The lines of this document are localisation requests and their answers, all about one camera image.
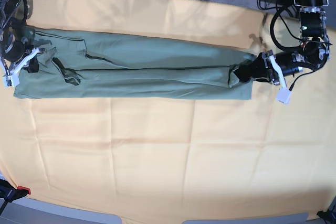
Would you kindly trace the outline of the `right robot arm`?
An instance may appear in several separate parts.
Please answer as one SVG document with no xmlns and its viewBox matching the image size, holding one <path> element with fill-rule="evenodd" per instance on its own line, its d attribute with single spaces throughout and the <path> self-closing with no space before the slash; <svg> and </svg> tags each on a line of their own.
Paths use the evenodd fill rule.
<svg viewBox="0 0 336 224">
<path fill-rule="evenodd" d="M 5 76 L 20 68 L 37 71 L 35 47 L 23 35 L 27 17 L 27 0 L 1 0 L 1 68 Z"/>
</svg>

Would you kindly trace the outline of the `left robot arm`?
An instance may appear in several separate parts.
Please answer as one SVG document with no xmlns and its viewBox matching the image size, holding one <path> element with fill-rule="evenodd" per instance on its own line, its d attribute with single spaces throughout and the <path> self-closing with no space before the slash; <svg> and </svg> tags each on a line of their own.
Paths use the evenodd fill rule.
<svg viewBox="0 0 336 224">
<path fill-rule="evenodd" d="M 241 82 L 255 80 L 280 84 L 280 77 L 294 76 L 304 69 L 316 72 L 323 68 L 330 57 L 330 40 L 327 35 L 324 7 L 329 0 L 275 0 L 276 10 L 270 22 L 270 36 L 280 53 L 260 53 L 246 65 L 239 66 L 234 74 Z M 275 35 L 275 24 L 281 14 L 294 8 L 300 22 L 300 37 L 294 39 L 297 46 L 282 45 Z"/>
</svg>

